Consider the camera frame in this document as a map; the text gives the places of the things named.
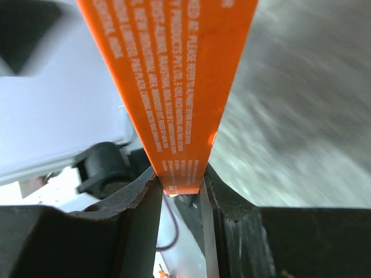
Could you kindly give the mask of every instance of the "orange strap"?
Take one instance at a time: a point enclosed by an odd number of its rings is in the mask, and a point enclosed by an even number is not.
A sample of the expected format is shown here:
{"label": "orange strap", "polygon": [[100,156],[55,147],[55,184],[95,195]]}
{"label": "orange strap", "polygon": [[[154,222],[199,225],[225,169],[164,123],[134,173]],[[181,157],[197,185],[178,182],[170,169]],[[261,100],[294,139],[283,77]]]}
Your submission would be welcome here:
{"label": "orange strap", "polygon": [[257,0],[77,2],[165,192],[197,193]]}

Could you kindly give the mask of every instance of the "purple wire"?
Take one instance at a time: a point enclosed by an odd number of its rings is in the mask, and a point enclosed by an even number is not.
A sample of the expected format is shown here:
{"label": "purple wire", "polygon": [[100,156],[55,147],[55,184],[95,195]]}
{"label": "purple wire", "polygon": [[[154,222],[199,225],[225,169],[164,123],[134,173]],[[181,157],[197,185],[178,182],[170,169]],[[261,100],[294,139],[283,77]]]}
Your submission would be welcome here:
{"label": "purple wire", "polygon": [[179,238],[179,226],[178,226],[178,222],[175,219],[174,212],[170,208],[169,201],[168,201],[168,199],[166,198],[165,195],[163,196],[163,201],[165,202],[165,205],[166,205],[166,207],[168,208],[168,210],[170,212],[170,216],[172,218],[172,221],[173,221],[173,224],[174,224],[174,227],[175,227],[175,237],[172,240],[172,242],[170,242],[168,245],[161,246],[161,247],[156,247],[156,252],[163,252],[163,251],[167,251],[167,250],[173,248],[174,245],[177,243],[178,238]]}

